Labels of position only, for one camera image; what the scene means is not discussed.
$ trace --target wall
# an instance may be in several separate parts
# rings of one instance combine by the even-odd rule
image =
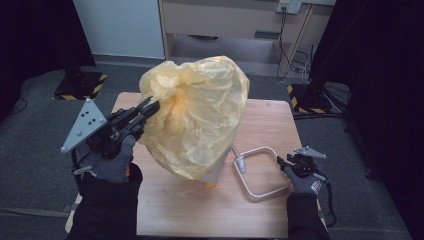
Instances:
[[[74,0],[95,55],[164,59],[157,0]]]

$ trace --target human hand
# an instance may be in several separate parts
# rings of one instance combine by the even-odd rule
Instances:
[[[91,175],[111,183],[124,183],[127,181],[127,167],[132,159],[135,138],[131,135],[122,141],[121,151],[114,159],[103,158],[94,153],[85,144],[77,147],[77,153],[82,157],[82,168],[91,166],[88,171]]]
[[[295,193],[312,193],[318,196],[322,185],[322,179],[317,178],[314,174],[305,178],[300,178],[293,172],[290,166],[286,166],[284,172],[292,181]]]

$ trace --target table top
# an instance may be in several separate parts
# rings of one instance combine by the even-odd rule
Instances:
[[[118,96],[113,112],[140,101],[139,93]],[[268,146],[284,159],[301,147],[287,102],[248,99],[234,145],[240,152]],[[152,158],[146,147],[136,144],[134,163],[143,172],[138,197],[137,234],[176,237],[287,237],[288,192],[251,202],[233,166],[230,152],[215,188],[202,182],[180,179]],[[246,158],[244,178],[252,192],[266,193],[287,186],[289,180],[275,159],[266,154]],[[72,216],[66,230],[72,226]]]

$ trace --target yellow plastic bag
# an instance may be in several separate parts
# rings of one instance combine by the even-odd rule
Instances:
[[[228,57],[177,66],[166,61],[140,79],[142,100],[160,110],[139,142],[165,169],[198,180],[228,154],[246,106],[249,79]]]

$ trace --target black curtain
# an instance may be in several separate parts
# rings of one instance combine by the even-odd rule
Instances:
[[[313,81],[351,89],[349,133],[414,239],[424,239],[423,9],[419,0],[338,0],[311,69]]]
[[[72,0],[0,0],[0,121],[25,80],[78,66],[95,62]]]

